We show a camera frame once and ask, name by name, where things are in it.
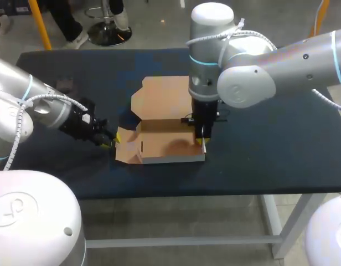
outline gray floor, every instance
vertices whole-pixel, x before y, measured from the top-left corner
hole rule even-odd
[[[96,6],[98,0],[88,1]],[[132,39],[113,49],[158,49],[184,47],[189,35],[189,16],[202,0],[125,0],[133,29]],[[235,19],[245,18],[245,29],[263,33],[277,46],[305,38],[314,20],[320,0],[221,0],[235,12]],[[83,15],[75,17],[85,28],[94,21]],[[64,39],[50,14],[44,21],[54,49]],[[322,32],[341,28],[341,0],[331,0]],[[15,17],[9,34],[0,37],[1,57],[15,63],[22,52],[42,50],[32,17]],[[99,49],[90,43],[82,49]],[[341,104],[341,87],[330,89]],[[337,196],[328,195],[327,199]],[[299,195],[276,196],[282,223],[292,212]],[[266,233],[256,196],[145,198],[83,201],[87,239],[234,236]],[[119,248],[89,250],[90,265],[265,265],[283,266],[273,260],[268,245]],[[308,266],[302,236],[285,258],[285,266]]]

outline logo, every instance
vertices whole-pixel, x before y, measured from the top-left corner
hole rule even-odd
[[[246,100],[243,88],[235,85],[229,89],[228,96],[234,103],[242,103]]]
[[[28,222],[38,215],[38,203],[25,192],[11,192],[0,196],[0,227]]]

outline white spiral cable wrap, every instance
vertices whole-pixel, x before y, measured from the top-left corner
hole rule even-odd
[[[231,39],[232,35],[238,31],[238,30],[242,30],[244,26],[244,18],[241,18],[241,21],[238,23],[238,25],[235,27],[235,29],[233,30],[233,32],[230,32],[228,34],[228,36],[226,37],[226,39],[224,40],[224,43],[222,45],[222,48],[221,48],[221,52],[220,52],[220,55],[219,55],[219,66],[222,65],[222,59],[224,57],[224,54],[225,54],[225,51],[227,50],[227,45],[229,43],[229,40]]]
[[[75,101],[67,96],[62,96],[62,95],[53,95],[53,94],[40,94],[40,95],[37,95],[37,96],[34,96],[34,97],[31,97],[27,100],[27,103],[26,104],[23,104],[20,108],[19,108],[19,111],[17,113],[17,130],[16,130],[16,133],[15,133],[15,138],[14,138],[14,143],[13,143],[13,147],[12,147],[12,150],[11,150],[11,153],[9,154],[9,157],[8,157],[8,161],[4,167],[4,171],[8,171],[12,165],[12,162],[14,160],[14,157],[16,155],[16,152],[17,152],[17,149],[18,149],[18,145],[19,145],[19,140],[20,140],[20,135],[22,133],[22,120],[23,120],[23,114],[24,114],[24,111],[27,107],[29,107],[27,104],[35,101],[35,100],[38,100],[38,99],[59,99],[59,100],[62,100],[62,101],[68,101],[74,105],[76,105],[79,109],[81,109],[82,111],[87,111],[88,109],[81,105],[78,101]]]
[[[338,109],[339,111],[341,111],[341,105],[336,104],[335,102],[329,100],[327,97],[325,97],[322,93],[320,93],[318,90],[313,89],[312,90],[314,94],[316,94],[318,97],[320,97],[325,103],[331,105],[332,107]]]
[[[190,46],[194,43],[199,43],[199,42],[203,42],[206,40],[213,40],[213,39],[224,39],[224,38],[227,38],[228,36],[231,36],[231,37],[234,37],[234,36],[256,36],[256,37],[264,39],[265,41],[268,42],[268,44],[273,49],[276,49],[275,45],[268,38],[266,38],[263,34],[256,32],[254,30],[241,30],[241,29],[237,29],[234,32],[232,30],[226,30],[226,31],[224,31],[220,34],[217,34],[217,35],[210,35],[210,36],[195,38],[195,39],[187,41],[185,44],[187,46]]]
[[[265,40],[271,47],[272,49],[276,50],[276,46],[268,39],[266,38],[263,34],[256,32],[254,30],[240,30],[238,32],[235,32],[233,36],[255,36],[259,37],[263,40]]]

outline person's leg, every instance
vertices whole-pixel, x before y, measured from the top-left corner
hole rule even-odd
[[[66,40],[73,42],[82,33],[83,28],[72,16],[68,0],[45,0],[45,2]]]
[[[128,30],[128,17],[122,0],[109,0],[109,6],[116,27],[120,30]]]

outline open cardboard box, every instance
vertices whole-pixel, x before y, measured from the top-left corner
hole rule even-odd
[[[141,119],[136,130],[118,128],[121,143],[116,160],[125,163],[169,163],[205,160],[205,146],[195,141],[194,128],[180,119],[192,113],[187,76],[146,77],[131,98]]]

